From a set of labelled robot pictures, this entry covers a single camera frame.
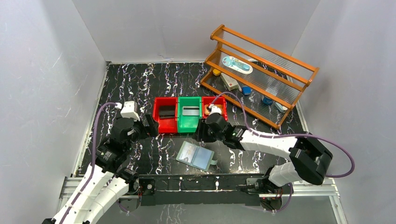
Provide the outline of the red bin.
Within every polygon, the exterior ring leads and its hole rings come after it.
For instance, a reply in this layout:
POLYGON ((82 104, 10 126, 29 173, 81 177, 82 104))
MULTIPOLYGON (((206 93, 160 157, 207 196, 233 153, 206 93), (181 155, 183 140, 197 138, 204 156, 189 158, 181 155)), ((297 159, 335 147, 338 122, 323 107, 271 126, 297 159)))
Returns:
POLYGON ((177 133, 178 97, 156 97, 153 118, 159 133, 177 133))
POLYGON ((219 112, 228 121, 226 111, 226 100, 224 97, 201 97, 202 99, 202 118, 206 119, 212 112, 219 112))

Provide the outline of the green bin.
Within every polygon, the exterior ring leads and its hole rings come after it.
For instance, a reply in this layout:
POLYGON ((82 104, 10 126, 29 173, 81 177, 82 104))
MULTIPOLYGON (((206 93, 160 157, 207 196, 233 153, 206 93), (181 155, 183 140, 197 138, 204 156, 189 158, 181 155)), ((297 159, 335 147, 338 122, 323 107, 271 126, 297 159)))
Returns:
POLYGON ((178 97, 177 131, 193 133, 202 118, 201 97, 178 97))

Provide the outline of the green card holder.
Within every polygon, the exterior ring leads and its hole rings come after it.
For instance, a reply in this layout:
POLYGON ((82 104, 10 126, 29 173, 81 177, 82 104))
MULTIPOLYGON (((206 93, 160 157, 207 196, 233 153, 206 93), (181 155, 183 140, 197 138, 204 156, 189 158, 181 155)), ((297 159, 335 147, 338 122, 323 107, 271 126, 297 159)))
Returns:
POLYGON ((180 148, 180 150, 178 152, 178 155, 176 157, 177 161, 179 161, 181 163, 184 163, 186 165, 192 166, 194 168, 197 168, 199 170, 203 170, 205 172, 209 170, 209 167, 211 165, 213 165, 213 166, 217 165, 218 161, 214 160, 214 158, 213 158, 214 157, 214 152, 212 150, 206 149, 206 148, 198 146, 198 145, 196 145, 197 148, 196 148, 196 151, 195 151, 195 154, 194 154, 194 157, 193 157, 193 160, 192 160, 191 164, 187 164, 186 162, 181 161, 179 159, 179 156, 180 156, 179 154, 180 154, 181 149, 182 149, 182 147, 184 146, 185 143, 187 143, 187 141, 184 141, 182 143, 182 146, 181 146, 181 148, 180 148))

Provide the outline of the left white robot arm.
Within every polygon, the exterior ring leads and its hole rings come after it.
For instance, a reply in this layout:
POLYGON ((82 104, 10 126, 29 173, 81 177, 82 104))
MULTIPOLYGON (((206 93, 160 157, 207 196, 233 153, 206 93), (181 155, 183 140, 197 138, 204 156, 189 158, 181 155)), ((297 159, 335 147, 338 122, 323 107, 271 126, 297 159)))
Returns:
POLYGON ((95 224, 127 192, 139 190, 139 175, 122 167, 133 144, 158 135, 159 124, 150 113, 143 120, 118 118, 110 135, 95 147, 95 161, 64 205, 45 224, 95 224))

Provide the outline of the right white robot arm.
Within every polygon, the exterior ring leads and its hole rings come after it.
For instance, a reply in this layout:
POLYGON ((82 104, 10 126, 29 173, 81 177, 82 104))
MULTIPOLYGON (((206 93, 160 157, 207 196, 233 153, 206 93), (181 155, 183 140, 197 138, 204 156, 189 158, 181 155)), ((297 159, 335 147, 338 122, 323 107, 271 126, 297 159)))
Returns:
POLYGON ((218 113, 199 119, 193 139, 221 141, 231 149, 259 151, 286 159, 286 163, 273 166, 264 176, 268 184, 276 187, 296 181, 321 185, 333 158, 333 154, 310 134, 283 137, 251 131, 246 126, 231 125, 218 113))

